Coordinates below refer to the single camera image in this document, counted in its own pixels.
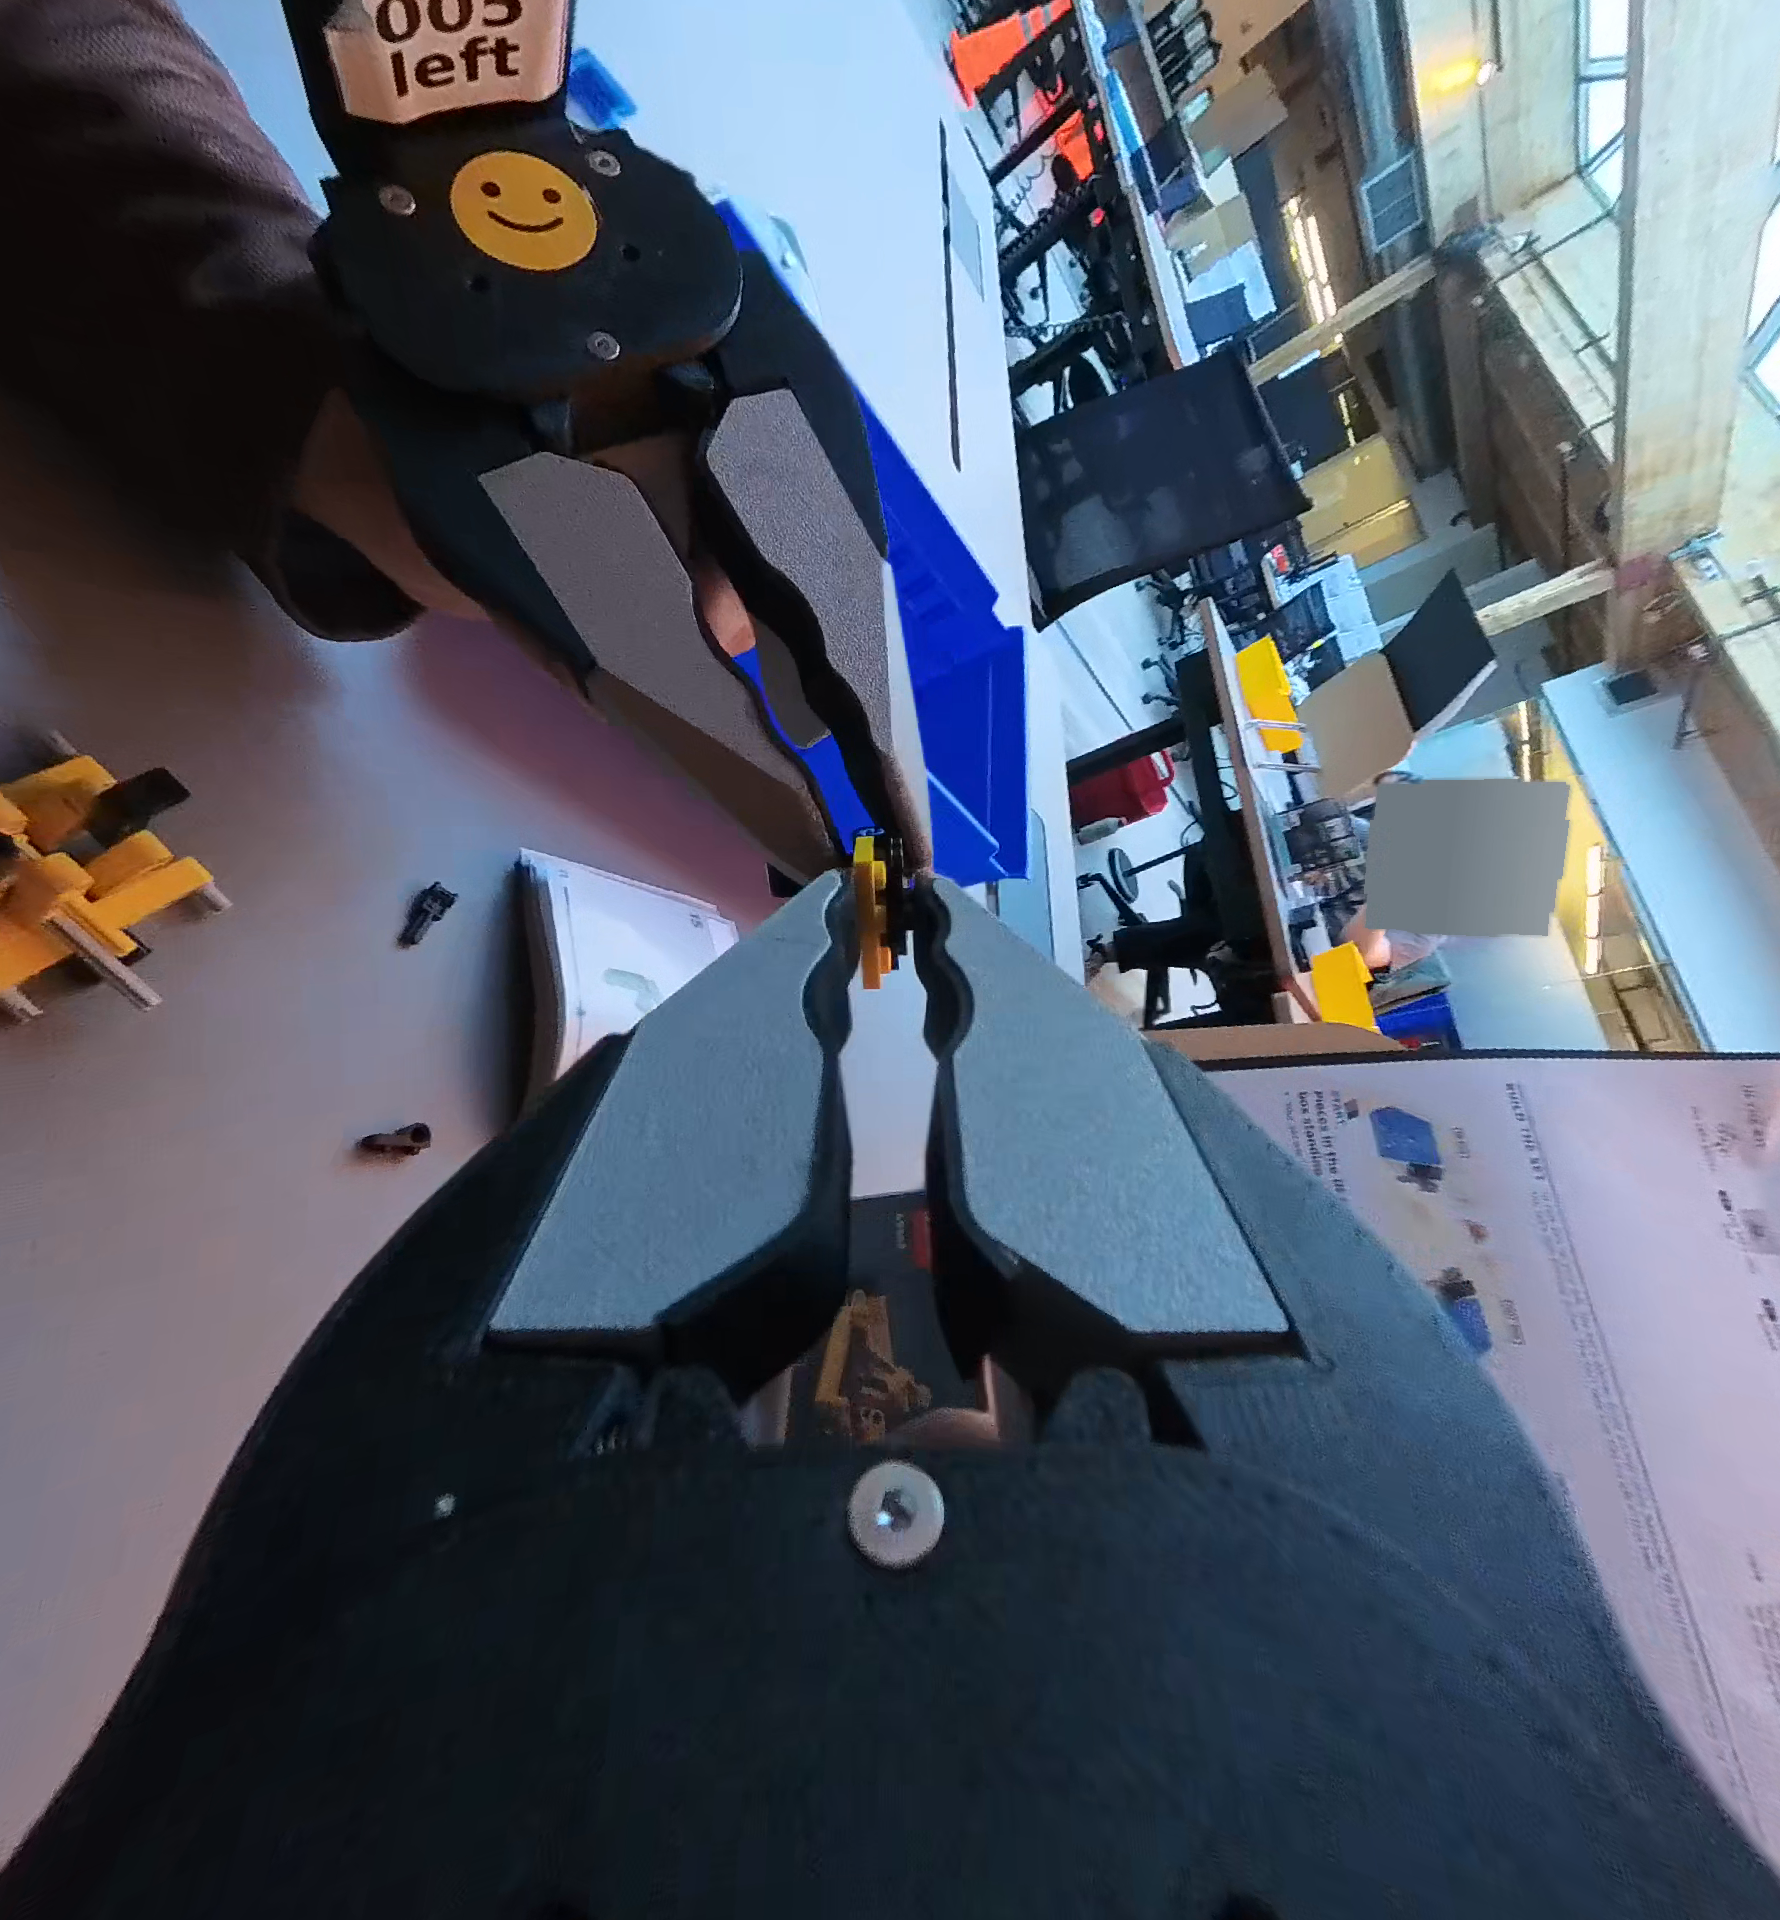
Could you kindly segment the printed instruction sheet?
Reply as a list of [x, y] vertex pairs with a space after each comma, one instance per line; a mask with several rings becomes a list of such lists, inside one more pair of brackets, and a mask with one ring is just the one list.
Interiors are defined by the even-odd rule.
[[1654, 1694], [1780, 1870], [1780, 1056], [1213, 1078], [1463, 1331]]

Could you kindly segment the blue plastic bin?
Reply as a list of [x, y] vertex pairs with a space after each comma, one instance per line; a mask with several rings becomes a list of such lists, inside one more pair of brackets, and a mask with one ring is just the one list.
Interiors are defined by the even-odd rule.
[[[726, 392], [771, 392], [797, 360], [792, 341], [814, 339], [841, 356], [810, 313], [808, 274], [781, 221], [731, 196], [715, 210], [738, 255], [738, 329], [759, 325], [781, 367], [731, 339], [707, 363]], [[913, 706], [931, 787], [935, 868], [965, 885], [1024, 879], [1029, 869], [1025, 654], [1021, 628], [999, 614], [999, 587], [959, 533], [944, 502], [884, 422], [872, 393], [849, 381], [856, 442], [869, 449], [887, 561], [903, 624]]]

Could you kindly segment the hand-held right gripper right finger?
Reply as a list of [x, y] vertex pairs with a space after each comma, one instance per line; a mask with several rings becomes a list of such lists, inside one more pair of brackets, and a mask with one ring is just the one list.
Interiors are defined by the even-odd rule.
[[1158, 1050], [951, 879], [913, 887], [934, 1094], [931, 1274], [949, 1352], [1046, 1422], [1088, 1375], [1298, 1334]]

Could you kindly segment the black and yellow lego assembly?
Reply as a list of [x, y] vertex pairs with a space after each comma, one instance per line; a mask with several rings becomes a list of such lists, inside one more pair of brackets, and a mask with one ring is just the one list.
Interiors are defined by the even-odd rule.
[[852, 846], [849, 881], [857, 979], [875, 992], [911, 958], [918, 871], [903, 839], [890, 828], [860, 832]]

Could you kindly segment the wooden display board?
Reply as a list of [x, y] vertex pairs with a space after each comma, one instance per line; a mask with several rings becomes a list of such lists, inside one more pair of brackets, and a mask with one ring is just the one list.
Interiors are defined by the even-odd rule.
[[1142, 1033], [1201, 1069], [1285, 1066], [1298, 1060], [1403, 1058], [1413, 1047], [1347, 1023], [1173, 1025]]

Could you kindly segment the orange metal rack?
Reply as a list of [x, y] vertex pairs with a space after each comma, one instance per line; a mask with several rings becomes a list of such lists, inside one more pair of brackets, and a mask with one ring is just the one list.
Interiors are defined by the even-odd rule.
[[994, 179], [1044, 160], [1059, 195], [1094, 181], [1108, 152], [1088, 38], [1072, 2], [987, 6], [947, 42], [967, 104], [1011, 132]]

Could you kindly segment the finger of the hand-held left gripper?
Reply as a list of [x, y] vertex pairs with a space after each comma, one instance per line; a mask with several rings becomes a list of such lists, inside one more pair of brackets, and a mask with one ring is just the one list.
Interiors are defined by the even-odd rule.
[[587, 667], [603, 716], [683, 773], [792, 879], [840, 863], [814, 781], [717, 645], [685, 559], [633, 477], [529, 453], [482, 477]]
[[889, 558], [798, 397], [736, 396], [701, 444], [701, 518], [780, 642], [869, 820], [931, 869], [931, 801]]

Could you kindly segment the black mesh office chair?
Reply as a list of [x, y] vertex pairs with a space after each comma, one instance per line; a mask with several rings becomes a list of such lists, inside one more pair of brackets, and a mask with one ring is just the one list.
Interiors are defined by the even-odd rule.
[[1311, 496], [1239, 348], [1018, 429], [1039, 626], [1301, 518]]

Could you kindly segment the person's left forearm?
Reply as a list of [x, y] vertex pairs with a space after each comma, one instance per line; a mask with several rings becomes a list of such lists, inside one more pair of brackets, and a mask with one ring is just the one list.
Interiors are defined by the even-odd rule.
[[0, 2], [0, 390], [305, 631], [422, 610], [291, 499], [343, 341], [315, 210], [174, 3]]

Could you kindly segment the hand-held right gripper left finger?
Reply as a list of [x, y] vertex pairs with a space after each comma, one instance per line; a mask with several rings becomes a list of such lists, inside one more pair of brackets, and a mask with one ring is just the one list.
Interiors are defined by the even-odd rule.
[[745, 1401], [849, 1281], [854, 901], [804, 884], [549, 1094], [566, 1123], [487, 1321], [504, 1348], [699, 1367]]

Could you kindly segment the dark lego set box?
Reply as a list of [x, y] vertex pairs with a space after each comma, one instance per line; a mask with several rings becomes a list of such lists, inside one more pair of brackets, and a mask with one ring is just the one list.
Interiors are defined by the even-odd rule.
[[846, 1297], [814, 1343], [742, 1407], [756, 1446], [875, 1453], [1018, 1449], [1036, 1413], [993, 1360], [956, 1360], [920, 1191], [856, 1198]]

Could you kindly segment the person's left hand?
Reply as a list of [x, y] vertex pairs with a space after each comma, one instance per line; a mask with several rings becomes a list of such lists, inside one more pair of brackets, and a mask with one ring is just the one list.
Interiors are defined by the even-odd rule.
[[354, 547], [422, 612], [489, 619], [449, 582], [403, 517], [395, 480], [349, 396], [335, 388], [319, 404], [301, 442], [293, 507]]

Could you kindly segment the yellow lego model section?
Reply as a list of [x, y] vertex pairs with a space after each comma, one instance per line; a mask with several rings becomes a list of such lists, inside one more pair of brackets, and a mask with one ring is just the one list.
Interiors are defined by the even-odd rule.
[[140, 972], [151, 924], [231, 910], [205, 863], [159, 832], [187, 801], [168, 767], [120, 778], [58, 733], [29, 772], [0, 781], [0, 1021], [39, 1021], [39, 990], [58, 974], [159, 1006]]

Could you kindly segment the white instruction booklet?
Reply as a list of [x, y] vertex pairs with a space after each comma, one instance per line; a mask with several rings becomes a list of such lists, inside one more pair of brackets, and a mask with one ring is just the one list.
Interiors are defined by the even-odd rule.
[[524, 850], [519, 901], [533, 988], [525, 1110], [605, 1040], [627, 1035], [738, 942], [711, 903]]

